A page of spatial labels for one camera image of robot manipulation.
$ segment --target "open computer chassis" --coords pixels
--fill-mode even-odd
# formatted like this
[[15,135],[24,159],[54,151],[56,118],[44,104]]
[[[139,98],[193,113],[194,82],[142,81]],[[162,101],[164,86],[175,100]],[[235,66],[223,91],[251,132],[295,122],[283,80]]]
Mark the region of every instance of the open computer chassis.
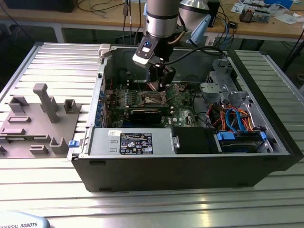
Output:
[[134,51],[102,50],[85,138],[70,143],[87,190],[254,186],[303,158],[247,67],[275,71],[260,53],[195,52],[173,65],[172,84],[158,93],[132,62]]

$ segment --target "blue drive bracket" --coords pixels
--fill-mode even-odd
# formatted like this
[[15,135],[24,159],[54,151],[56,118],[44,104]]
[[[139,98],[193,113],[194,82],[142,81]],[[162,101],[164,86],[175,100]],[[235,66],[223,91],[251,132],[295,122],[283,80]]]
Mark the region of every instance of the blue drive bracket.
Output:
[[219,141],[236,139],[233,132],[219,132],[217,133],[217,138]]
[[265,132],[261,132],[261,137],[262,137],[263,141],[265,142],[267,139]]

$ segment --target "warning label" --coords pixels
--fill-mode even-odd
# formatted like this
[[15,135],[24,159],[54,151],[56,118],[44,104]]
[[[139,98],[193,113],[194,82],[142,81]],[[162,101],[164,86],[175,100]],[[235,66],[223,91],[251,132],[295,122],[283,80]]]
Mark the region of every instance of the warning label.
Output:
[[151,133],[121,133],[120,154],[153,154]]

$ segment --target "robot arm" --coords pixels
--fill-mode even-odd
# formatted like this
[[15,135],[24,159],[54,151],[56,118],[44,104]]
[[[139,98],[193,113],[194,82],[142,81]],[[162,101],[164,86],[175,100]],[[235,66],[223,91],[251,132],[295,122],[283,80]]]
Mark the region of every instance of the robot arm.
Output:
[[153,85],[155,90],[164,90],[175,75],[174,68],[162,67],[161,62],[169,61],[177,34],[180,33],[181,37],[185,32],[177,25],[179,7],[180,0],[147,0],[147,31],[133,61],[141,67],[149,68],[149,81],[156,82]]

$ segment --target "barcode sticker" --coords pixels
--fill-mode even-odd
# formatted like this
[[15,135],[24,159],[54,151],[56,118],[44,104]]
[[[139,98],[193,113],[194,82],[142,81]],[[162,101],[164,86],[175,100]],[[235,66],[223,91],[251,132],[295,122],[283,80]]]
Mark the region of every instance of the barcode sticker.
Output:
[[120,136],[121,133],[122,133],[122,131],[109,130],[109,136]]

